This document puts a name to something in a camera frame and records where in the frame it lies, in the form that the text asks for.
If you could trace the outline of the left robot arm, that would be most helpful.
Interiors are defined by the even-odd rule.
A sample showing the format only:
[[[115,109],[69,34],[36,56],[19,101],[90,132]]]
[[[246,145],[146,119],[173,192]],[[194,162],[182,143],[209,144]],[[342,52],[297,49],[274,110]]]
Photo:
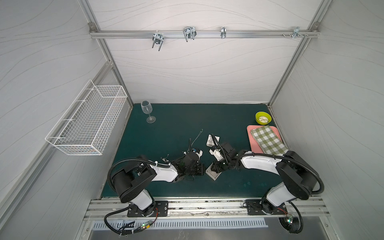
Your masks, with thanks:
[[[146,187],[152,182],[177,183],[189,176],[202,176],[202,155],[202,150],[192,149],[183,157],[164,163],[151,161],[144,155],[124,159],[110,167],[107,182],[121,203],[131,203],[147,211],[154,207],[155,200]]]

